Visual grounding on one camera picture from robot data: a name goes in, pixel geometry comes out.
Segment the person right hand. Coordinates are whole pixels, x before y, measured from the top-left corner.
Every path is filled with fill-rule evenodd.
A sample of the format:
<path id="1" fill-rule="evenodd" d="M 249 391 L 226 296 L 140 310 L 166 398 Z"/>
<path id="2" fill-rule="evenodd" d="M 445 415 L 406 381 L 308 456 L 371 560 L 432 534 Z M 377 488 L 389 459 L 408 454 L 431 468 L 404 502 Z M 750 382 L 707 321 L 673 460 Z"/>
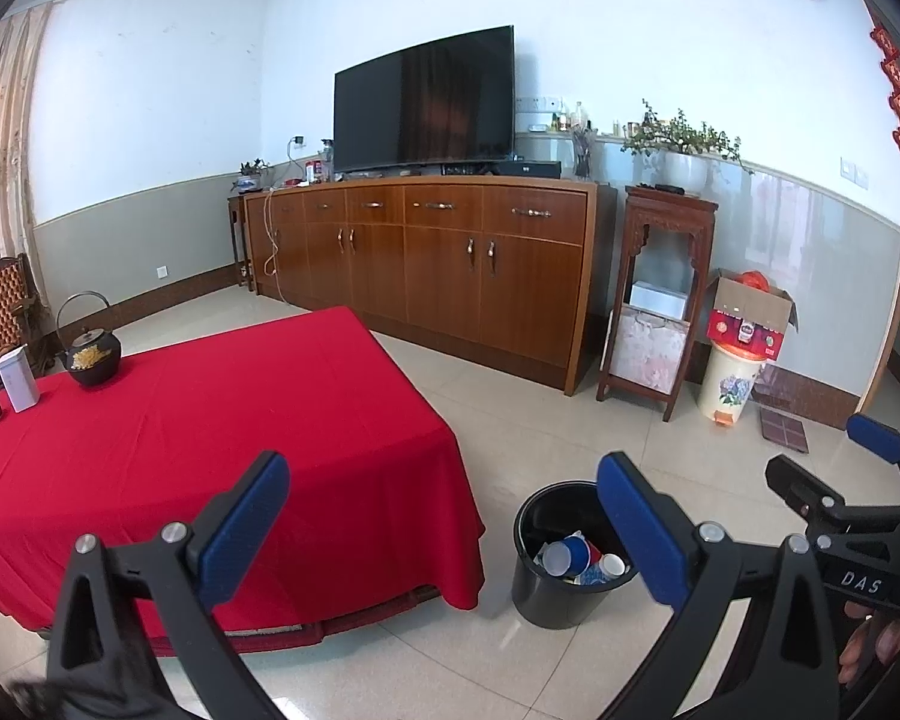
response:
<path id="1" fill-rule="evenodd" d="M 847 601 L 844 613 L 860 626 L 848 638 L 839 656 L 839 683 L 850 686 L 871 661 L 888 665 L 900 652 L 900 619 L 883 619 L 868 606 Z"/>

